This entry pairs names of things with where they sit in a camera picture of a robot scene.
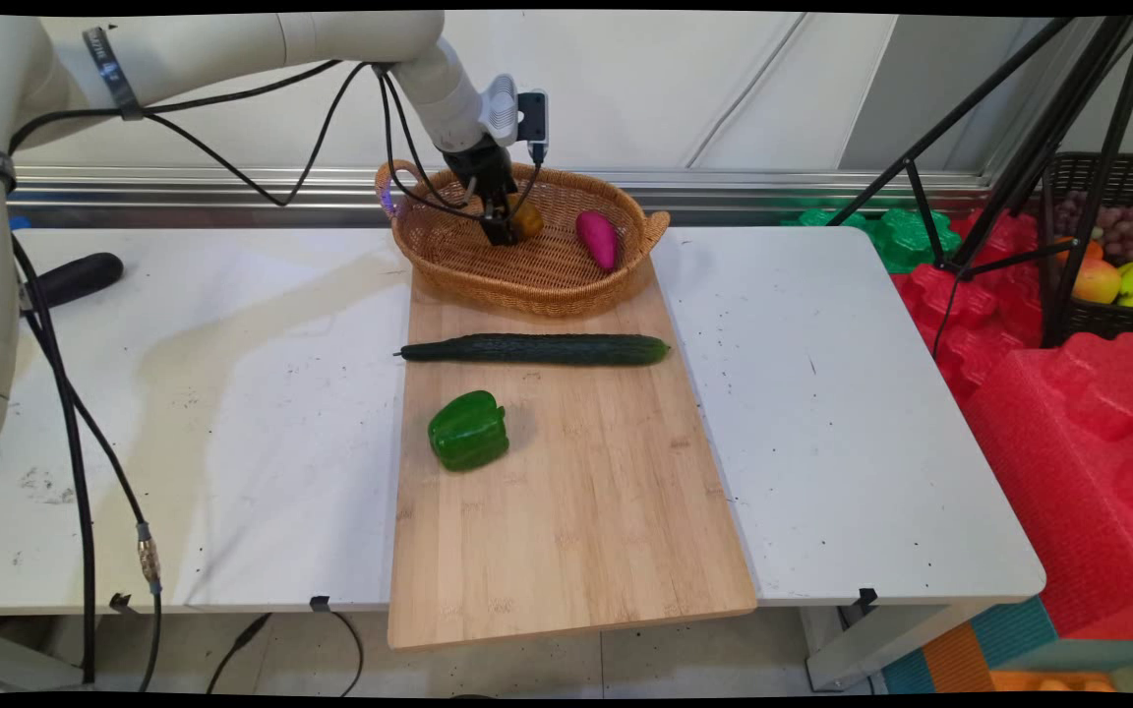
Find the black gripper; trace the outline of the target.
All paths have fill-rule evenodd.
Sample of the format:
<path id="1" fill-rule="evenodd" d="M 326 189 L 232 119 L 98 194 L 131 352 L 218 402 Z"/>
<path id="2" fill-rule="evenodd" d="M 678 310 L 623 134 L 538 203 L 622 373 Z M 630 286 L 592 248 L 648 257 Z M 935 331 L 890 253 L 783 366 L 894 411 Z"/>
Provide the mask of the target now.
<path id="1" fill-rule="evenodd" d="M 480 223 L 492 246 L 516 246 L 518 237 L 512 221 L 523 203 L 517 190 L 516 174 L 506 147 L 500 147 L 489 135 L 482 136 L 472 147 L 442 152 L 445 165 L 463 188 L 475 184 L 472 197 L 482 205 Z"/>

